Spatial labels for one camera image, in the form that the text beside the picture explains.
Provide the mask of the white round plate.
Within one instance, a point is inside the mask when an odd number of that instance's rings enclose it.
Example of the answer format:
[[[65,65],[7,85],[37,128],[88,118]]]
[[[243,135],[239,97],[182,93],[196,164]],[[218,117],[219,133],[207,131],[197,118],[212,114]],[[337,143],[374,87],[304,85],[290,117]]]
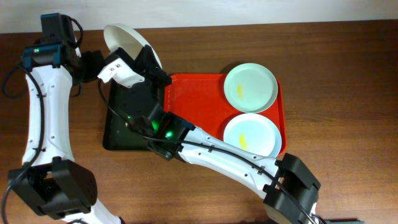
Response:
[[[104,28],[104,39],[111,53],[122,48],[133,60],[145,45],[150,46],[143,36],[124,24],[110,24]]]

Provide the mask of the light blue round plate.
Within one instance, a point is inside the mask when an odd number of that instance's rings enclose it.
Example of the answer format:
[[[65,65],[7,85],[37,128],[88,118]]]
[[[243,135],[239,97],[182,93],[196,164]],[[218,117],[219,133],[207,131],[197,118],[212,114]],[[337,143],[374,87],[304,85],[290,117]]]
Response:
[[[282,149],[282,136],[277,126],[265,116],[253,113],[234,117],[224,129],[223,141],[266,157],[277,157]]]

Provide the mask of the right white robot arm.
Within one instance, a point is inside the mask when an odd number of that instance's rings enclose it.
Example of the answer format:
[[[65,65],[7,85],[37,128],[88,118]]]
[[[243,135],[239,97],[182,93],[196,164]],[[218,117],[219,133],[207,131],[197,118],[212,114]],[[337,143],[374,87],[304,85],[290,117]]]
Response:
[[[113,112],[158,156],[207,167],[245,185],[260,196],[277,223],[322,222],[313,211],[321,185],[298,157],[286,154],[278,160],[244,151],[163,109],[159,91],[171,85],[172,78],[149,45],[136,58],[121,47],[111,52],[99,78],[127,91],[127,107]]]

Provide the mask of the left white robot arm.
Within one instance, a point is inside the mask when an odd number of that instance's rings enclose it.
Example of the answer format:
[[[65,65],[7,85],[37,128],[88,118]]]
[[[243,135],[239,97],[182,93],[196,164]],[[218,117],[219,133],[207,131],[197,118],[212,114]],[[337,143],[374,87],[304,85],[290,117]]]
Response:
[[[75,163],[69,138],[70,91],[104,65],[99,50],[26,47],[19,67],[29,91],[29,137],[20,169],[8,173],[8,191],[38,216],[68,223],[123,223],[98,199],[94,174]]]

